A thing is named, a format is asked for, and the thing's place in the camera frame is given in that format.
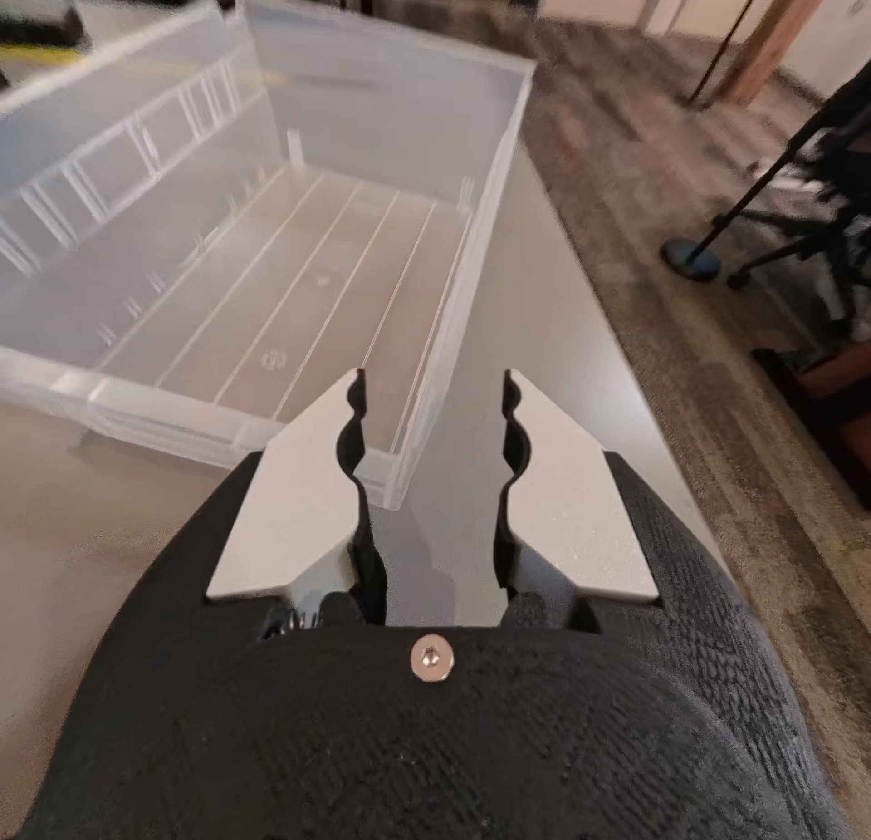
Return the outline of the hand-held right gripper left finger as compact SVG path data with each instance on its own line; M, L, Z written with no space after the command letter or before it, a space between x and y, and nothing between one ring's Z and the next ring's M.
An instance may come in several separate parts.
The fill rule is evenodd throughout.
M387 616L387 574L366 490L366 376L353 368L266 445L206 588L206 599L278 599L314 626L321 603L349 594L365 622Z

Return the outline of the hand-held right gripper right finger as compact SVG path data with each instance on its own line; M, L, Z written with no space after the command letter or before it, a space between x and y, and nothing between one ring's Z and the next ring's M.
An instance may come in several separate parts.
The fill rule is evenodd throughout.
M520 371L504 373L494 572L546 601L655 601L659 589L595 436Z

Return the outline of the large clear plastic bin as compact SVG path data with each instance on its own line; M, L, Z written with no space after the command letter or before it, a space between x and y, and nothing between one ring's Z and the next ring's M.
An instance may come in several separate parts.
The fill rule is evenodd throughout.
M536 64L304 0L170 11L2 94L2 400L234 468L366 372L397 510Z

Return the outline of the dark brown object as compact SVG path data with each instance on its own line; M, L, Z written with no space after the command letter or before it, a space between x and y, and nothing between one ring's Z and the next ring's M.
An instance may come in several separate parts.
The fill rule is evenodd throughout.
M834 359L797 374L786 355L773 349L756 348L750 355L856 501L869 511L869 374L822 393L820 383L808 380Z

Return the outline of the black tripod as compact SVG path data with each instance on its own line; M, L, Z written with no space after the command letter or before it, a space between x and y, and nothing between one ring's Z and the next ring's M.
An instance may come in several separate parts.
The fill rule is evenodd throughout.
M680 277L715 280L722 268L713 242L737 220L765 227L783 243L744 262L725 280L744 290L760 268L784 260L820 260L818 288L833 333L856 342L869 339L870 63L839 87L777 159L755 175L749 190L724 214L713 217L701 240L672 238L659 255ZM766 190L805 192L821 210L811 215L760 211L751 204Z

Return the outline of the wooden post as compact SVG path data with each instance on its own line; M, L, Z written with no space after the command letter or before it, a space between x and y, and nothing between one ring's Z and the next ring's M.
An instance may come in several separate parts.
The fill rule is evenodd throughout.
M824 0L773 0L713 94L746 106L763 90Z

